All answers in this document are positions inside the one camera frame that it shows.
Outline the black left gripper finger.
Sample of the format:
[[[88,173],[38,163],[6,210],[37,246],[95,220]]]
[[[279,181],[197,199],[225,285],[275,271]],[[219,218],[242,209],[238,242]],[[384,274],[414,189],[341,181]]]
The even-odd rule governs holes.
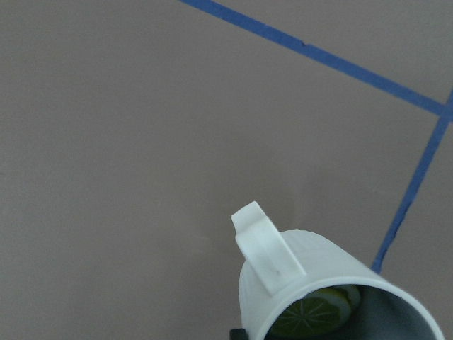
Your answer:
[[[246,340],[246,330],[244,328],[231,329],[229,331],[230,340]]]

